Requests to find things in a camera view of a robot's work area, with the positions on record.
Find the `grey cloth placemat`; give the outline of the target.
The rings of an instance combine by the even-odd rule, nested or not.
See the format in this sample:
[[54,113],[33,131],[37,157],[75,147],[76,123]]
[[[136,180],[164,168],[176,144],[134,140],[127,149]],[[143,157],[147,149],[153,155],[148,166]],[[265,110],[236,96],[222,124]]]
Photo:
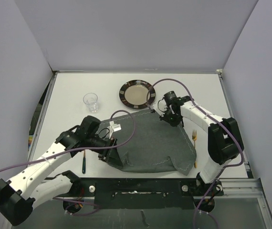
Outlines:
[[178,171],[188,175],[196,161],[196,150],[182,125],[172,127],[149,110],[112,119],[121,130],[112,134],[122,166],[130,173]]

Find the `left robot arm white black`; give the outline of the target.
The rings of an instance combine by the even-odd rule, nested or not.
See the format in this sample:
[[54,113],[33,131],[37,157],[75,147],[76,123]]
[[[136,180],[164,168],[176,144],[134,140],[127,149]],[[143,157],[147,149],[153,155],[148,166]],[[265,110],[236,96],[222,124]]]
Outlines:
[[62,172],[43,182],[56,168],[86,149],[98,154],[100,160],[111,165],[122,165],[113,133],[121,125],[110,120],[107,138],[97,133],[101,121],[87,116],[80,125],[62,132],[54,143],[28,167],[7,181],[0,179],[0,213],[11,225],[23,223],[40,204],[64,193],[75,196],[80,192],[79,177],[72,171]]

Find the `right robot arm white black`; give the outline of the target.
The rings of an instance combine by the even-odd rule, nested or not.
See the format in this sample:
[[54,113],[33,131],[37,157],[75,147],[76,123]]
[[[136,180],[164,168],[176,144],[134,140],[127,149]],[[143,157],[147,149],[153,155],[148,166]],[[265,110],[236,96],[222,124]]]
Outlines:
[[207,195],[213,189],[212,182],[217,179],[222,170],[231,167],[230,162],[241,156],[244,161],[244,145],[241,139],[237,121],[215,115],[195,103],[190,96],[177,97],[174,91],[163,96],[166,108],[160,113],[160,119],[171,126],[183,123],[189,119],[208,134],[209,158],[204,168],[200,171],[201,180],[196,182],[196,191]]

